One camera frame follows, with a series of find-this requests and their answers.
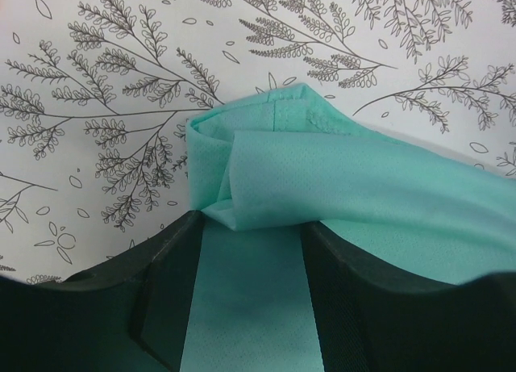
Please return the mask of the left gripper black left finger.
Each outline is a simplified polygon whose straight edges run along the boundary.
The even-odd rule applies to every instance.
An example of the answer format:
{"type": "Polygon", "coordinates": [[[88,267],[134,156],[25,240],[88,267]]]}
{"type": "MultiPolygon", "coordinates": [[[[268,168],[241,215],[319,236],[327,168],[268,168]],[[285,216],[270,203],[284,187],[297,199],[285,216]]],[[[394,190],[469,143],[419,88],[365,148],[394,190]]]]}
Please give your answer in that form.
{"type": "Polygon", "coordinates": [[[2,370],[179,370],[201,244],[190,211],[63,282],[2,278],[2,370]]]}

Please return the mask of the teal t shirt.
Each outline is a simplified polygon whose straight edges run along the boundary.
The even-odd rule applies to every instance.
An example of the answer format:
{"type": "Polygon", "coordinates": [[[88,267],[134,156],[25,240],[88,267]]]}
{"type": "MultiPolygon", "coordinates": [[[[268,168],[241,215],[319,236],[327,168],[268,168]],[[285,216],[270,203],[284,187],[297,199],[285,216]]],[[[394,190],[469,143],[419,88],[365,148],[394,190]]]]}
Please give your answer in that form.
{"type": "Polygon", "coordinates": [[[184,371],[327,371],[303,224],[439,282],[515,275],[513,180],[363,127],[309,86],[217,107],[186,140],[206,225],[184,371]]]}

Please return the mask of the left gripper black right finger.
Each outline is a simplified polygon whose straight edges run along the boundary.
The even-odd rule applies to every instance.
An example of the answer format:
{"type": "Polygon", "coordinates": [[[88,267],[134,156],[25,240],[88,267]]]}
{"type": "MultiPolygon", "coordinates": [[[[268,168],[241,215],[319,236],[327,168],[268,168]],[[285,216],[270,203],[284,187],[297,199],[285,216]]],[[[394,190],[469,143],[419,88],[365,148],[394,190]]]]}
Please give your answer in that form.
{"type": "Polygon", "coordinates": [[[514,370],[514,273],[435,281],[319,222],[302,225],[301,241],[325,370],[514,370]]]}

